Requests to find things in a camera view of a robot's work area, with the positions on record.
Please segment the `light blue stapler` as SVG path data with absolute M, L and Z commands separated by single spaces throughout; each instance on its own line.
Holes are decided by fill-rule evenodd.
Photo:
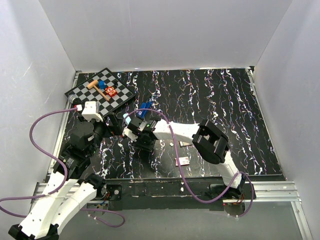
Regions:
M 129 117 L 128 113 L 123 114 L 123 120 L 125 122 L 126 125 L 129 125 L 131 118 Z

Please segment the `staple box tray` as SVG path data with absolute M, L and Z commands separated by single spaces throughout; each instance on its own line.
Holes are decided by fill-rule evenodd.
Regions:
M 179 146 L 180 146 L 181 148 L 187 147 L 187 146 L 192 146 L 192 145 L 193 145 L 192 143 L 183 142 L 183 141 L 179 141 L 178 143 L 179 143 Z

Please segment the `red white staple box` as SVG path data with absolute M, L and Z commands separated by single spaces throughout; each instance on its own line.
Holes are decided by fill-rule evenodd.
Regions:
M 178 167 L 179 164 L 181 166 L 188 166 L 190 164 L 190 160 L 188 157 L 180 157 L 179 160 L 175 158 L 175 166 Z

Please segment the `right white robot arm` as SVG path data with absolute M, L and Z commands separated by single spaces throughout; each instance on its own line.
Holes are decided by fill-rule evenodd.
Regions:
M 191 144 L 203 160 L 215 165 L 230 198 L 237 199 L 245 192 L 245 178 L 232 159 L 228 137 L 207 119 L 201 123 L 183 124 L 167 123 L 158 117 L 149 121 L 135 117 L 129 122 L 126 135 L 135 147 L 146 151 L 151 151 L 160 140 Z

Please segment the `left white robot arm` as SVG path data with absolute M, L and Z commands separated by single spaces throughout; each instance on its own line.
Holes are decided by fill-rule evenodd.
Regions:
M 90 200 L 103 199 L 108 193 L 105 180 L 94 173 L 85 179 L 81 176 L 103 139 L 122 132 L 122 120 L 114 113 L 101 120 L 97 116 L 90 120 L 81 116 L 42 194 L 35 196 L 37 201 L 22 222 L 10 227 L 9 235 L 16 240 L 57 240 L 67 223 Z

